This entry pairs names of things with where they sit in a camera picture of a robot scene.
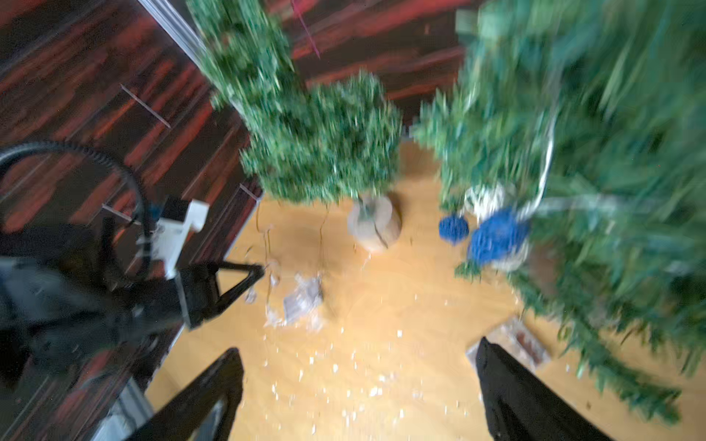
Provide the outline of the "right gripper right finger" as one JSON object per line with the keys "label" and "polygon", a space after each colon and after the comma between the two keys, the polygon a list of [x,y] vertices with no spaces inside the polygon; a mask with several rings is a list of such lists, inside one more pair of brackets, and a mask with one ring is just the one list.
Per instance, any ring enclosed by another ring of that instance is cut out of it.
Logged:
{"label": "right gripper right finger", "polygon": [[609,439],[500,345],[482,338],[475,361],[494,440]]}

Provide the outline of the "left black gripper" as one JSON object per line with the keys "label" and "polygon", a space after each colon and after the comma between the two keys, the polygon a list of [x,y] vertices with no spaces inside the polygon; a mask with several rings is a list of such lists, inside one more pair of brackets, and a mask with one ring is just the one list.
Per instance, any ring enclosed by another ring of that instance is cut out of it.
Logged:
{"label": "left black gripper", "polygon": [[[125,280],[110,239],[79,225],[1,236],[1,372],[65,371],[96,354],[224,313],[265,275],[258,264],[197,263],[172,279]],[[222,291],[220,272],[245,276]]]}

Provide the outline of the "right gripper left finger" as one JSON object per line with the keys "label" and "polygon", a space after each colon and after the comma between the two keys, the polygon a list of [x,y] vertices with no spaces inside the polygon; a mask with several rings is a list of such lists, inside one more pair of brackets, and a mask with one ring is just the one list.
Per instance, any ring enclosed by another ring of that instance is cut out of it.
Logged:
{"label": "right gripper left finger", "polygon": [[244,374],[239,350],[226,350],[128,439],[227,440],[243,399]]}

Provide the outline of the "small christmas tree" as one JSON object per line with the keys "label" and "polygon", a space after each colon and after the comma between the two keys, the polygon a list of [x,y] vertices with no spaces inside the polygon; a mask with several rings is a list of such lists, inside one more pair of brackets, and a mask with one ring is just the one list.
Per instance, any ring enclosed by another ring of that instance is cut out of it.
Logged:
{"label": "small christmas tree", "polygon": [[401,112],[371,73],[307,86],[279,20],[259,1],[191,1],[202,40],[198,65],[215,108],[237,111],[250,144],[242,166],[275,200],[354,200],[358,225],[399,170]]}

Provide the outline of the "decorated christmas tree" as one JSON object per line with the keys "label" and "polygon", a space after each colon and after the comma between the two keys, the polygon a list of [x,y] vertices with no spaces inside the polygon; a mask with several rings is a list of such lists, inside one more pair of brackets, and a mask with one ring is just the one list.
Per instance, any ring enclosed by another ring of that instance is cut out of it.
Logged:
{"label": "decorated christmas tree", "polygon": [[619,354],[705,356],[705,5],[485,1],[461,9],[453,88],[414,140],[439,161],[455,273],[496,271],[560,323],[578,370],[645,418],[680,391]]}

